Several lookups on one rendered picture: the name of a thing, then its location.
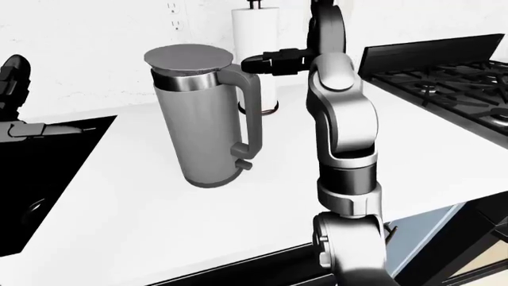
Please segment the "black kitchen sink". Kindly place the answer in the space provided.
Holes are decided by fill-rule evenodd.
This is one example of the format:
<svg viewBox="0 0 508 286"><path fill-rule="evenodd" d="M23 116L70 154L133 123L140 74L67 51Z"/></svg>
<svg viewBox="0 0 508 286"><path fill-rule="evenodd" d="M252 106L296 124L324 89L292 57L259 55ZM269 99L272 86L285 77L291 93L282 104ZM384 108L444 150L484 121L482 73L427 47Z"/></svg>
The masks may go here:
<svg viewBox="0 0 508 286"><path fill-rule="evenodd" d="M82 133L0 143L0 257L24 249L114 119L65 123Z"/></svg>

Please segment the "grey electric kettle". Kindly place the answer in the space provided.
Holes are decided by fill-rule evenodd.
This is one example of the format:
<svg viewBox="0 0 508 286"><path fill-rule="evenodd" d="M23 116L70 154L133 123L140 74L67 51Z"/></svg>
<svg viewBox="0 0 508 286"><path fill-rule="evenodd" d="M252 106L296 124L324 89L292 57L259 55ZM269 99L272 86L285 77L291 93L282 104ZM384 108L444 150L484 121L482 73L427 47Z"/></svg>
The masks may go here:
<svg viewBox="0 0 508 286"><path fill-rule="evenodd" d="M185 180L220 187L252 168L263 146L258 75L206 44L172 44L144 54Z"/></svg>

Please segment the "white paper towel roll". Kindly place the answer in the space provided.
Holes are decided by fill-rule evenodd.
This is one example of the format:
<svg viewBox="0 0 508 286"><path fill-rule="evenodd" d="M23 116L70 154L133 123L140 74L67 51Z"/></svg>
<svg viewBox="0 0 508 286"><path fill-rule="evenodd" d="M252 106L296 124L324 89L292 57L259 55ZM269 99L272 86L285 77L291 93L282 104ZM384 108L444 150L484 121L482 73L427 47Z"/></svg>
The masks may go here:
<svg viewBox="0 0 508 286"><path fill-rule="evenodd" d="M279 8L263 7L262 0L246 0L248 7L231 11L235 61L278 49ZM279 108L275 77L260 75L262 115L274 114Z"/></svg>

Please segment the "black gas stove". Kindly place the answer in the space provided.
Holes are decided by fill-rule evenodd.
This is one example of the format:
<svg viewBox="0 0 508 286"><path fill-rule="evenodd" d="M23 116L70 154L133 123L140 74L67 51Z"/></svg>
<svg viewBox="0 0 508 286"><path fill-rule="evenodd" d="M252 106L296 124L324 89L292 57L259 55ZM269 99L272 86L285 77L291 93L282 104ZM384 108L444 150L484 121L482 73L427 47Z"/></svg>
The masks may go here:
<svg viewBox="0 0 508 286"><path fill-rule="evenodd" d="M491 57L505 35L366 47L367 83L508 149L508 63Z"/></svg>

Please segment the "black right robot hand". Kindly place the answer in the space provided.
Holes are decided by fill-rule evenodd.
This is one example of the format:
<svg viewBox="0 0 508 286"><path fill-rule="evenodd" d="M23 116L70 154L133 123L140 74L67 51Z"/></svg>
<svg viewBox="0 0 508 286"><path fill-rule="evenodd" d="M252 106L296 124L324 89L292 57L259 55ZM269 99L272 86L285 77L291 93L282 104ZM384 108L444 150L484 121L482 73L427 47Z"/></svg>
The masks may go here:
<svg viewBox="0 0 508 286"><path fill-rule="evenodd" d="M278 52L250 56L241 62L241 68L243 72L257 75L297 75L301 71L308 71L315 57L316 54L310 49L280 49Z"/></svg>

